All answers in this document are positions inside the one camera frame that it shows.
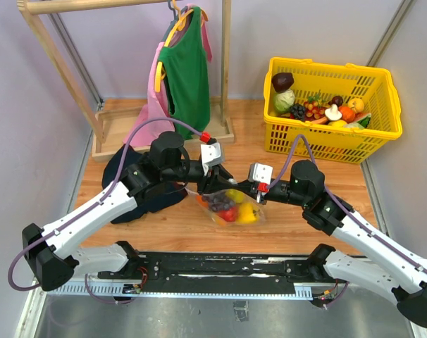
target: wooden table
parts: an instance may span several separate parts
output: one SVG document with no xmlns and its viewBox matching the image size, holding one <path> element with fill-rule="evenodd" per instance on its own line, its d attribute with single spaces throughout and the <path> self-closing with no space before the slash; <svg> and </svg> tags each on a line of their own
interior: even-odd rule
<svg viewBox="0 0 427 338">
<path fill-rule="evenodd" d="M 134 100 L 107 100 L 105 109 L 134 104 L 137 104 Z M 229 100 L 236 143 L 224 147 L 224 165 L 237 181 L 247 177 L 250 163 L 258 161 L 272 165 L 275 176 L 286 159 L 286 155 L 264 151 L 263 110 L 263 101 Z M 89 159 L 77 206 L 102 190 L 105 165 Z M 360 166 L 322 160 L 318 161 L 318 166 L 331 190 L 376 225 Z M 289 176 L 288 170 L 284 178 L 288 180 Z M 269 202 L 264 210 L 266 223 L 263 225 L 220 227 L 208 218 L 194 199 L 186 198 L 176 206 L 146 214 L 131 223 L 106 225 L 84 245 L 105 246 L 127 240 L 140 251 L 309 254 L 318 244 L 325 243 L 347 254 L 359 254 L 356 249 L 307 225 L 299 207 Z"/>
</svg>

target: wooden post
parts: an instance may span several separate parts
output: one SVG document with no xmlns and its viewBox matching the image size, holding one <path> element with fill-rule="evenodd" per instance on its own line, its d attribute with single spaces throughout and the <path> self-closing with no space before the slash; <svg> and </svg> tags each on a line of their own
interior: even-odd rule
<svg viewBox="0 0 427 338">
<path fill-rule="evenodd" d="M 228 115 L 229 47 L 230 47 L 230 8 L 231 0 L 223 0 L 221 35 L 221 123 Z"/>
<path fill-rule="evenodd" d="M 86 11 L 89 9 L 111 8 L 142 4 L 155 4 L 166 0 L 52 0 L 26 1 L 27 10 L 32 15 Z"/>
<path fill-rule="evenodd" d="M 51 62 L 54 64 L 61 78 L 65 82 L 66 88 L 68 88 L 68 91 L 71 93 L 74 101 L 92 126 L 95 135 L 98 137 L 100 142 L 104 142 L 104 132 L 101 123 L 96 119 L 96 116 L 90 108 L 87 99 L 84 97 L 78 82 L 71 73 L 70 68 L 60 54 L 60 51 L 58 51 L 57 46 L 54 44 L 54 41 L 52 40 L 51 35 L 49 35 L 49 32 L 45 28 L 43 22 L 38 15 L 31 15 L 29 13 L 27 10 L 27 4 L 31 3 L 29 3 L 28 0 L 18 0 L 17 4 L 25 21 L 38 38 L 39 43 L 42 45 L 47 56 L 51 59 Z"/>
</svg>

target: orange hanger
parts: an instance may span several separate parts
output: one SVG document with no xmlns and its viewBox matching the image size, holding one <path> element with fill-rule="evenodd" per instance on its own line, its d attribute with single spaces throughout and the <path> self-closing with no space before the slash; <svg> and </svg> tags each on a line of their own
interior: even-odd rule
<svg viewBox="0 0 427 338">
<path fill-rule="evenodd" d="M 165 40 L 165 44 L 163 44 L 164 47 L 168 47 L 170 45 L 171 39 L 176 33 L 176 30 L 181 31 L 184 28 L 187 16 L 191 14 L 191 12 L 193 12 L 193 8 L 191 8 L 181 16 L 180 9 L 175 5 L 175 3 L 176 3 L 176 0 L 173 0 L 173 7 L 178 11 L 179 20 L 173 26 L 171 31 L 168 33 L 168 36 Z M 204 24 L 204 21 L 209 21 L 209 18 L 207 18 L 207 14 L 203 10 L 201 10 L 201 13 L 202 13 L 202 19 L 203 19 L 201 21 L 201 26 L 202 26 Z M 163 69 L 163 63 L 162 61 L 159 61 L 156 67 L 156 77 L 154 78 L 154 90 L 156 91 L 156 93 L 160 92 L 160 84 L 161 84 L 161 81 L 165 78 L 165 75 L 166 74 L 165 74 L 165 70 Z"/>
</svg>

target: yellow basket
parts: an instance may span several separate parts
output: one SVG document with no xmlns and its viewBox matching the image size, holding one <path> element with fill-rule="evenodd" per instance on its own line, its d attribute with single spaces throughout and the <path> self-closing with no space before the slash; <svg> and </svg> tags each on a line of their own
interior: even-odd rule
<svg viewBox="0 0 427 338">
<path fill-rule="evenodd" d="M 371 113 L 367 129 L 355 130 L 330 125 L 317 125 L 289 118 L 277 118 L 274 111 L 275 90 L 271 78 L 281 72 L 291 72 L 295 83 L 291 87 L 297 103 L 303 104 L 318 91 L 324 102 L 340 95 L 344 104 L 357 97 L 364 101 L 365 112 Z M 312 60 L 272 58 L 264 85 L 266 122 L 265 150 L 288 153 L 294 138 L 303 134 L 316 158 L 332 161 L 361 163 L 390 139 L 402 134 L 400 100 L 388 70 L 359 65 L 326 65 Z M 299 156 L 308 156 L 299 142 L 295 150 Z"/>
</svg>

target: plastic bag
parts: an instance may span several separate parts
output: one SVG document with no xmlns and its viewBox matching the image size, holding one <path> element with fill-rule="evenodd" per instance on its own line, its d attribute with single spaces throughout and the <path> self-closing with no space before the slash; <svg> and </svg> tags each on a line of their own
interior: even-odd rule
<svg viewBox="0 0 427 338">
<path fill-rule="evenodd" d="M 188 190 L 188 193 L 218 225 L 251 225 L 265 221 L 260 205 L 238 190 L 227 189 L 204 195 Z"/>
</svg>

